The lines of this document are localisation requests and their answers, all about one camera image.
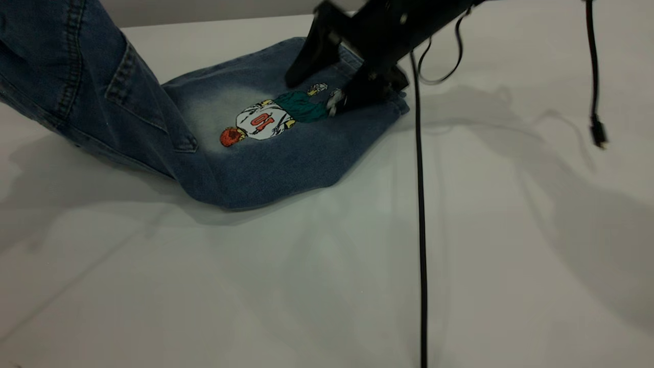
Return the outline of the white-marked right gripper finger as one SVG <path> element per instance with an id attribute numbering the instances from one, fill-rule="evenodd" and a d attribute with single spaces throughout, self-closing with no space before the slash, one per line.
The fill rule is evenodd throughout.
<path id="1" fill-rule="evenodd" d="M 327 100 L 327 113 L 343 114 L 385 102 L 408 85 L 406 73 L 397 66 L 385 73 L 376 73 L 363 65 L 343 88 L 334 91 Z"/>

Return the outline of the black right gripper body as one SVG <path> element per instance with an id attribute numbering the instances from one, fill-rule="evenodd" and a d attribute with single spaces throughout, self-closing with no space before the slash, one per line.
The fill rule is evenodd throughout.
<path id="1" fill-rule="evenodd" d="M 346 20 L 340 38 L 372 72 L 387 72 L 474 6 L 475 1 L 368 1 Z"/>

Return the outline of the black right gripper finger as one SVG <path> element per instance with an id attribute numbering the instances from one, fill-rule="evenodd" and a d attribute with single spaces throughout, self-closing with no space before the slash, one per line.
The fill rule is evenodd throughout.
<path id="1" fill-rule="evenodd" d="M 286 86 L 293 88 L 315 73 L 339 61 L 339 47 L 352 37 L 354 21 L 333 2 L 321 2 L 313 12 L 313 22 L 299 54 L 285 74 Z"/>

